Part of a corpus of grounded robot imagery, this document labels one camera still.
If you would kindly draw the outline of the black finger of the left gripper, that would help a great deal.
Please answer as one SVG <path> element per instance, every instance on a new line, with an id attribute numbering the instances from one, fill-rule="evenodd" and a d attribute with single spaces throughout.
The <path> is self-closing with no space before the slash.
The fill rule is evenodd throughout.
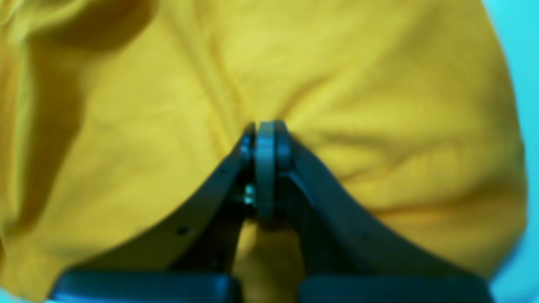
<path id="1" fill-rule="evenodd" d="M 251 123 L 204 184 L 165 219 L 57 280 L 60 303 L 241 303 L 231 276 L 251 215 L 272 218 L 275 123 Z"/>
<path id="2" fill-rule="evenodd" d="M 492 303 L 486 282 L 399 236 L 275 122 L 276 208 L 300 238 L 299 303 Z"/>

